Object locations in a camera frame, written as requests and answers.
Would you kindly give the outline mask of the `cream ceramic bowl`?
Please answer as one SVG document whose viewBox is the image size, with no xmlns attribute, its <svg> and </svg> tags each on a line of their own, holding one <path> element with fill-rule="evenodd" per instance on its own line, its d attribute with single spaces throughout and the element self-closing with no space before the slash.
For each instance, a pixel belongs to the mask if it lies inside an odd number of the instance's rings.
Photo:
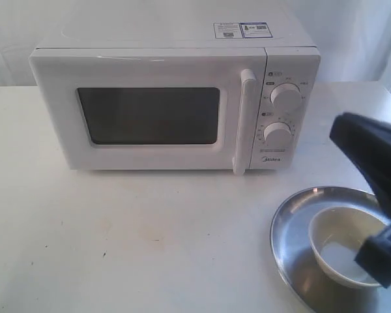
<svg viewBox="0 0 391 313">
<path fill-rule="evenodd" d="M 329 207 L 316 213 L 308 226 L 308 238 L 321 270 L 334 282 L 354 289 L 381 285 L 355 262 L 370 235 L 386 223 L 377 216 L 352 207 Z"/>
</svg>

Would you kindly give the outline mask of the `white microwave door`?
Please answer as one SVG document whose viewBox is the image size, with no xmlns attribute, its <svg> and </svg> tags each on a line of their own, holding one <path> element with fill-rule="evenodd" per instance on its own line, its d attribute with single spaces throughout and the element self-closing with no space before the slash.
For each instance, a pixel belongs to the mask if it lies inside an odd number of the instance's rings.
<svg viewBox="0 0 391 313">
<path fill-rule="evenodd" d="M 250 167 L 263 48 L 39 48 L 29 62 L 72 169 Z"/>
</svg>

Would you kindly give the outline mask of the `white microwave oven body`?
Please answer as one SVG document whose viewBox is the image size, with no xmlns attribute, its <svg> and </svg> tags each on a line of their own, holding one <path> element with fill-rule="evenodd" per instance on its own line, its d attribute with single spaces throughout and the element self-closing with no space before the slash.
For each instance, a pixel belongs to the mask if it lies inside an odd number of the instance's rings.
<svg viewBox="0 0 391 313">
<path fill-rule="evenodd" d="M 226 22 L 267 22 L 273 37 L 217 39 L 213 23 Z M 265 6 L 249 9 L 226 5 L 215 9 L 201 3 L 189 6 L 184 3 L 139 3 L 131 8 L 88 3 L 76 8 L 34 51 L 39 48 L 263 48 L 267 54 L 267 65 L 255 124 L 253 152 L 246 171 L 279 170 L 292 163 L 321 60 L 317 46 L 306 30 L 282 8 Z M 278 110 L 270 101 L 272 90 L 282 83 L 292 83 L 300 90 L 302 103 L 294 110 Z M 265 146 L 263 131 L 275 122 L 286 123 L 291 129 L 291 143 L 285 149 L 268 149 Z"/>
</svg>

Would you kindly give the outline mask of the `round stainless steel tray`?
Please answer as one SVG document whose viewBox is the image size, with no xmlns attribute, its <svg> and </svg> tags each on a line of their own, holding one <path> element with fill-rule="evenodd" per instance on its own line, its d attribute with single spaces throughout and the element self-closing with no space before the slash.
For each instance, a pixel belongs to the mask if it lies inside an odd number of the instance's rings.
<svg viewBox="0 0 391 313">
<path fill-rule="evenodd" d="M 375 196 L 361 190 L 319 186 L 292 195 L 270 227 L 270 246 L 283 281 L 312 312 L 391 312 L 391 287 L 348 288 L 319 267 L 308 227 L 315 214 L 335 207 L 361 210 L 390 223 Z"/>
</svg>

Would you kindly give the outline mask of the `lower white control knob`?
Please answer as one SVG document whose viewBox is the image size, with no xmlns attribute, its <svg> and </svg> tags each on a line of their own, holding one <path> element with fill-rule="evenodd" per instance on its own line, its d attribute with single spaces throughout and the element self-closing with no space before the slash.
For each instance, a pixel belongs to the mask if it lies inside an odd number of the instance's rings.
<svg viewBox="0 0 391 313">
<path fill-rule="evenodd" d="M 285 149 L 291 143 L 292 133 L 286 123 L 275 122 L 265 127 L 263 138 L 268 149 Z"/>
</svg>

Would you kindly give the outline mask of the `white control knob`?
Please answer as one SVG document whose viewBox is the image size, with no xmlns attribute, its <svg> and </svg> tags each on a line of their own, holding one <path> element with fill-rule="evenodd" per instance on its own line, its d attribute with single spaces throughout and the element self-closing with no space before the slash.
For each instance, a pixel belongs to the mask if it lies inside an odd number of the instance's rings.
<svg viewBox="0 0 391 313">
<path fill-rule="evenodd" d="M 270 101 L 278 110 L 291 111 L 301 105 L 302 95 L 296 85 L 282 83 L 272 90 Z"/>
<path fill-rule="evenodd" d="M 285 149 L 291 143 L 292 133 L 286 123 L 275 122 L 265 127 L 263 138 L 268 149 Z"/>
</svg>

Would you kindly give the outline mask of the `upper white control knob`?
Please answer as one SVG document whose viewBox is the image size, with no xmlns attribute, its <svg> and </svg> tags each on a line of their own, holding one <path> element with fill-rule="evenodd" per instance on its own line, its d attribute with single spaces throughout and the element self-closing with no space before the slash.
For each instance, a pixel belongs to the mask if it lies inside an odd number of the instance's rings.
<svg viewBox="0 0 391 313">
<path fill-rule="evenodd" d="M 272 90 L 270 101 L 278 110 L 291 111 L 301 105 L 302 95 L 296 85 L 282 83 Z"/>
</svg>

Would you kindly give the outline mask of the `blue white warning sticker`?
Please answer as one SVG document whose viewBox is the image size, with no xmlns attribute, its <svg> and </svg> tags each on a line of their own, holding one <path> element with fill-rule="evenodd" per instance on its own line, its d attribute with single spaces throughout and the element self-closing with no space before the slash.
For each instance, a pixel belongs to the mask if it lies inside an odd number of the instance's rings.
<svg viewBox="0 0 391 313">
<path fill-rule="evenodd" d="M 217 39 L 272 38 L 267 22 L 213 23 Z"/>
</svg>

